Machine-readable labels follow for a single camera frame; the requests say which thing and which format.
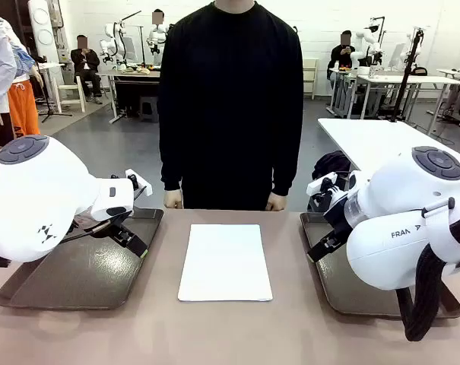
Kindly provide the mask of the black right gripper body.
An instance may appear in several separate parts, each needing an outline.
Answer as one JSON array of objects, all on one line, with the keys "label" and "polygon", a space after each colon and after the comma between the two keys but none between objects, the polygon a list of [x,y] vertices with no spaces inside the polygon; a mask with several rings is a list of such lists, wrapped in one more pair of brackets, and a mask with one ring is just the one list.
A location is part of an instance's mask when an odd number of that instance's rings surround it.
[{"label": "black right gripper body", "polygon": [[352,228],[344,215],[344,206],[348,200],[347,192],[340,189],[328,189],[327,192],[320,192],[312,196],[317,207],[323,209],[325,220],[330,224],[336,233],[350,233]]}]

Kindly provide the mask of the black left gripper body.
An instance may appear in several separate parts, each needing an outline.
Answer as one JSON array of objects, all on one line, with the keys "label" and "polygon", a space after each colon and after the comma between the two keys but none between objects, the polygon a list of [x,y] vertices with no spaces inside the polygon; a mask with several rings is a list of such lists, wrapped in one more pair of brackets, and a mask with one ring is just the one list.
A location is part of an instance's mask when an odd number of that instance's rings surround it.
[{"label": "black left gripper body", "polygon": [[130,229],[128,229],[124,222],[134,214],[133,210],[125,213],[118,214],[109,219],[109,226],[107,228],[108,235],[132,235]]}]

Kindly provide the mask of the person's left hand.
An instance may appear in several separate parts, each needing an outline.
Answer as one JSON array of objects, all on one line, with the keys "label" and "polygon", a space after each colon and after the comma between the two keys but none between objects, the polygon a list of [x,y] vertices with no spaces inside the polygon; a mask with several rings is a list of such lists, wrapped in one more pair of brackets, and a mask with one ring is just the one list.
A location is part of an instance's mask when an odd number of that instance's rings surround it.
[{"label": "person's left hand", "polygon": [[266,211],[283,211],[287,207],[287,196],[270,193],[267,201]]}]

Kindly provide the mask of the person's right hand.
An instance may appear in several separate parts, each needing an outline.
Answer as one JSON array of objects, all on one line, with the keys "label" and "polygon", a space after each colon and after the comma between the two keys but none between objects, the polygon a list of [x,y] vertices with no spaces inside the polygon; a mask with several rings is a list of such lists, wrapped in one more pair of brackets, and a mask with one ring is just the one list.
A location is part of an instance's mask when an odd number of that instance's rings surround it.
[{"label": "person's right hand", "polygon": [[164,193],[163,204],[169,209],[183,209],[183,198],[181,189],[166,190]]}]

